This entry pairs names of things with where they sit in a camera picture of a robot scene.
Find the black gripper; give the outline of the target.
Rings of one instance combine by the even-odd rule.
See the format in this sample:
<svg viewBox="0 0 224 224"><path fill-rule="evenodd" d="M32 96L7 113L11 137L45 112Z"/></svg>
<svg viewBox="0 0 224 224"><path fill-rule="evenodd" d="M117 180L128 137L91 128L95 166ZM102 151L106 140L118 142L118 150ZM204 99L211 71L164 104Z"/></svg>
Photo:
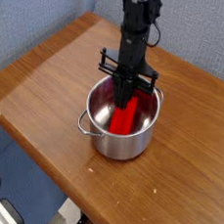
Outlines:
<svg viewBox="0 0 224 224"><path fill-rule="evenodd" d="M121 28L119 49L104 47L99 69L113 80L115 105L126 108L131 96L147 98L152 96L158 73L146 61L149 31L130 31Z"/></svg>

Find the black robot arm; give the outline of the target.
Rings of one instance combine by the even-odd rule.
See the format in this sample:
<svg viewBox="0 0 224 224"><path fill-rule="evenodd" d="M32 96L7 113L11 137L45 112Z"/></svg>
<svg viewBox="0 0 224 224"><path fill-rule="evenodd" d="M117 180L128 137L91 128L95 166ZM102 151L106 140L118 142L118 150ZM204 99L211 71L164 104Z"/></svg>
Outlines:
<svg viewBox="0 0 224 224"><path fill-rule="evenodd" d="M120 27L119 50L100 51L99 69L112 76L114 102L126 108L135 89L151 95L155 89L158 72L147 64L147 47L155 47L148 39L151 25L159 32L156 19L160 16L161 0L122 0L124 18Z"/></svg>

